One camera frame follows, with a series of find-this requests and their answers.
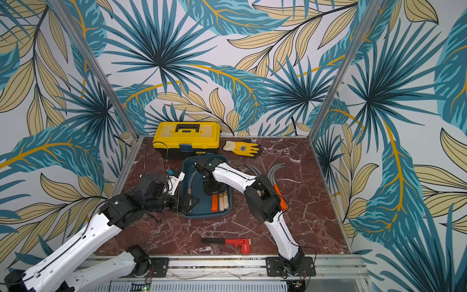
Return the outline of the teal plastic tray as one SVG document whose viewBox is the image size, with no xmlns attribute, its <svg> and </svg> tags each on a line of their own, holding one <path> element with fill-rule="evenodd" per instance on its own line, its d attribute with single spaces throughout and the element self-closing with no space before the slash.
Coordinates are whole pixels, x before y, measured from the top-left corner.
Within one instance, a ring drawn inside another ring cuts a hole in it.
<svg viewBox="0 0 467 292">
<path fill-rule="evenodd" d="M 180 185 L 180 192 L 184 195 L 187 194 L 188 188 L 190 186 L 192 191 L 192 197 L 199 199 L 199 202 L 193 207 L 192 211 L 188 214 L 183 214 L 187 219 L 214 219 L 217 217 L 222 217 L 227 215 L 230 212 L 230 207 L 233 206 L 232 203 L 232 189 L 227 187 L 227 198 L 229 200 L 229 208 L 224 212 L 212 212 L 212 199 L 211 196 L 208 196 L 204 190 L 202 175 L 196 170 L 195 163 L 200 161 L 211 162 L 214 159 L 219 159 L 224 163 L 227 163 L 227 158 L 223 155 L 201 155 L 201 156 L 191 156 L 184 160 L 182 164 L 182 172 L 185 173 L 185 177 Z"/>
</svg>

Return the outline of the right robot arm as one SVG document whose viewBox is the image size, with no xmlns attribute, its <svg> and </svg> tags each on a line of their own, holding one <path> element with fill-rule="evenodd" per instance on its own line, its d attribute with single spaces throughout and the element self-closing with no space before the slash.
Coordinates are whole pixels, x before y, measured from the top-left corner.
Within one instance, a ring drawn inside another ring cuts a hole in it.
<svg viewBox="0 0 467 292">
<path fill-rule="evenodd" d="M 241 192 L 248 208 L 258 221 L 264 223 L 274 239 L 283 270 L 290 276 L 302 271 L 305 253 L 293 239 L 283 217 L 281 197 L 264 174 L 253 176 L 234 169 L 220 159 L 195 163 L 198 172 L 210 181 Z"/>
</svg>

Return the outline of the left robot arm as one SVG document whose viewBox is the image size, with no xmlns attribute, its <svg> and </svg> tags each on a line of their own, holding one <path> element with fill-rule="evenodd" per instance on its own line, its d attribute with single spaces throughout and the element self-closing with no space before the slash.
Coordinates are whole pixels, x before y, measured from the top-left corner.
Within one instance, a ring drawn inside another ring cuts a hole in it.
<svg viewBox="0 0 467 292">
<path fill-rule="evenodd" d="M 179 171 L 142 176 L 134 191 L 109 199 L 64 245 L 27 270 L 10 272 L 2 285 L 10 292 L 87 292 L 119 277 L 148 279 L 154 265 L 138 245 L 93 267 L 78 267 L 107 240 L 145 214 L 184 212 L 187 200 L 176 193 L 184 177 Z"/>
</svg>

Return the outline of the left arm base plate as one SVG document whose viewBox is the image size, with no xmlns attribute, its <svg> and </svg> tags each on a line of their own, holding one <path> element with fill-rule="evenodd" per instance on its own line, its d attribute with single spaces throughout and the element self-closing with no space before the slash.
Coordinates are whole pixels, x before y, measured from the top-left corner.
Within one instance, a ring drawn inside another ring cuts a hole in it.
<svg viewBox="0 0 467 292">
<path fill-rule="evenodd" d="M 168 257 L 150 257 L 148 259 L 133 260 L 133 267 L 124 272 L 122 277 L 136 278 L 165 278 L 169 267 Z"/>
</svg>

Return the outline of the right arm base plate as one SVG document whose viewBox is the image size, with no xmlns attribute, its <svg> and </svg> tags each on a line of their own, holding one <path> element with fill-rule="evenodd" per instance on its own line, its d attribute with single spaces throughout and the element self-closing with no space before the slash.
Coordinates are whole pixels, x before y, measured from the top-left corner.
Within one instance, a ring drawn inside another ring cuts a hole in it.
<svg viewBox="0 0 467 292">
<path fill-rule="evenodd" d="M 304 257 L 303 261 L 294 265 L 291 261 L 285 260 L 281 257 L 267 257 L 266 272 L 268 277 L 314 277 L 316 276 L 316 269 L 314 260 L 311 257 Z"/>
</svg>

